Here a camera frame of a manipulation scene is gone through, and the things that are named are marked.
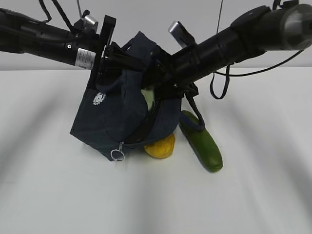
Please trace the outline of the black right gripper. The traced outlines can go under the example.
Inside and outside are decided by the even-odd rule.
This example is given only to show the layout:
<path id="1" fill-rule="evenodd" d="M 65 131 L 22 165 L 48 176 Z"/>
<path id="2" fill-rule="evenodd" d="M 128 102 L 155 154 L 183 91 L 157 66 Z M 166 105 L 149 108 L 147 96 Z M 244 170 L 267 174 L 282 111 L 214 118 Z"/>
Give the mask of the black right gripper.
<path id="1" fill-rule="evenodd" d="M 143 89 L 154 91 L 156 100 L 183 98 L 185 94 L 195 97 L 198 87 L 192 82 L 180 84 L 166 52 L 152 52 L 147 69 L 143 73 Z"/>

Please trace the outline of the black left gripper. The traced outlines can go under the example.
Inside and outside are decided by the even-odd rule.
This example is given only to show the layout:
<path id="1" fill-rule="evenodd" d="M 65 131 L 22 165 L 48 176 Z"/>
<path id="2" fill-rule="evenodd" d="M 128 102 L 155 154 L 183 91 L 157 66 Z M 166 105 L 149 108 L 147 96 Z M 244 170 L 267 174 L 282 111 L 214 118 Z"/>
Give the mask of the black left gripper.
<path id="1" fill-rule="evenodd" d="M 105 15 L 104 22 L 99 36 L 99 46 L 96 53 L 94 63 L 94 79 L 98 76 L 100 68 L 100 61 L 105 49 L 110 45 L 113 31 L 116 25 L 116 18 Z M 112 42 L 109 48 L 109 55 L 107 56 L 108 68 L 124 69 L 131 71 L 144 71 L 146 65 L 140 59 L 130 56 L 127 50 L 132 46 L 131 42 L 126 43 L 120 47 L 117 43 Z"/>

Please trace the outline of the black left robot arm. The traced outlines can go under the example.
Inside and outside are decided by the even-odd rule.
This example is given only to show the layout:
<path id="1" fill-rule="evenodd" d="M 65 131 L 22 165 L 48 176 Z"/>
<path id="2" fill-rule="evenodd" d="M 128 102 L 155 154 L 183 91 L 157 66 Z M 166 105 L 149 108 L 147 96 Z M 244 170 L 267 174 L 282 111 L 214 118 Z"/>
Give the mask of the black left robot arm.
<path id="1" fill-rule="evenodd" d="M 0 50 L 58 61 L 90 70 L 93 75 L 112 69 L 143 71 L 146 66 L 142 60 L 111 42 L 115 25 L 116 19 L 106 15 L 97 34 L 97 21 L 84 14 L 68 31 L 2 8 Z"/>

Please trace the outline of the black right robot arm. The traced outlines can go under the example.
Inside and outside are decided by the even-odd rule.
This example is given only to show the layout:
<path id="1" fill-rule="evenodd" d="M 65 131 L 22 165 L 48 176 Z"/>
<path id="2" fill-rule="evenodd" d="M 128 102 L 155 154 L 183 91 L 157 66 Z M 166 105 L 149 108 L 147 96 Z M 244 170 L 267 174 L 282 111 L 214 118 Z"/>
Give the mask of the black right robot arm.
<path id="1" fill-rule="evenodd" d="M 312 44 L 312 7 L 295 0 L 284 3 L 280 9 L 260 6 L 201 43 L 196 43 L 179 21 L 173 22 L 169 33 L 181 50 L 169 55 L 156 49 L 142 78 L 142 89 L 153 89 L 158 99 L 180 97 L 195 81 L 268 51 L 309 48 Z"/>

